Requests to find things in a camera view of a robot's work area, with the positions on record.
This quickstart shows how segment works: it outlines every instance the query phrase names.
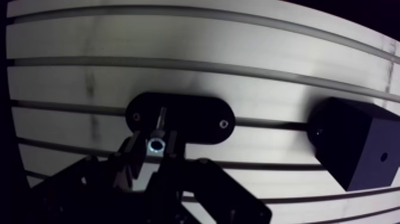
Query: slatwall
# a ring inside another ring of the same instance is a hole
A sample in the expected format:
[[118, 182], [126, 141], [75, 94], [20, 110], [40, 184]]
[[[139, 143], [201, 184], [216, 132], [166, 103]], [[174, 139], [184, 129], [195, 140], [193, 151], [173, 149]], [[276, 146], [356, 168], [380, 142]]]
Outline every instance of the slatwall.
[[[12, 115], [31, 186], [117, 151], [131, 135], [124, 108], [139, 93], [211, 95], [238, 126], [218, 145], [188, 144], [186, 156], [218, 162], [272, 209], [272, 223], [400, 221], [400, 174], [388, 188], [345, 192], [304, 132], [312, 106], [330, 96], [400, 115], [397, 41], [267, 0], [16, 0], [8, 17]], [[134, 190], [159, 162], [148, 155]], [[184, 201], [215, 223], [192, 195]]]

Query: black box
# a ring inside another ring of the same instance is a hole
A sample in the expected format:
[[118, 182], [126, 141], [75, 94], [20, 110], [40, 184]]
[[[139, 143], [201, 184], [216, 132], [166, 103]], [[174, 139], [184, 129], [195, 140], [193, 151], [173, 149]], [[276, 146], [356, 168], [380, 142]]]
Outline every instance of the black box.
[[310, 115], [315, 156], [346, 191], [390, 186], [400, 161], [400, 117], [366, 102], [329, 98]]

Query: black mount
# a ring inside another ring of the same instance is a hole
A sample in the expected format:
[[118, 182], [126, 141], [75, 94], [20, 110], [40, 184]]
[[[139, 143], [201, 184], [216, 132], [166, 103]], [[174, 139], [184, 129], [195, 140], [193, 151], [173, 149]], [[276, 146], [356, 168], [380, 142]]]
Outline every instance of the black mount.
[[[107, 161], [87, 157], [32, 189], [37, 223], [199, 223], [182, 205], [184, 191], [217, 223], [270, 222], [263, 202], [213, 161], [185, 159], [186, 143], [216, 144], [233, 132], [224, 101], [146, 93], [129, 104], [126, 120], [133, 135]], [[148, 150], [163, 151], [160, 168], [144, 192], [132, 192]]]

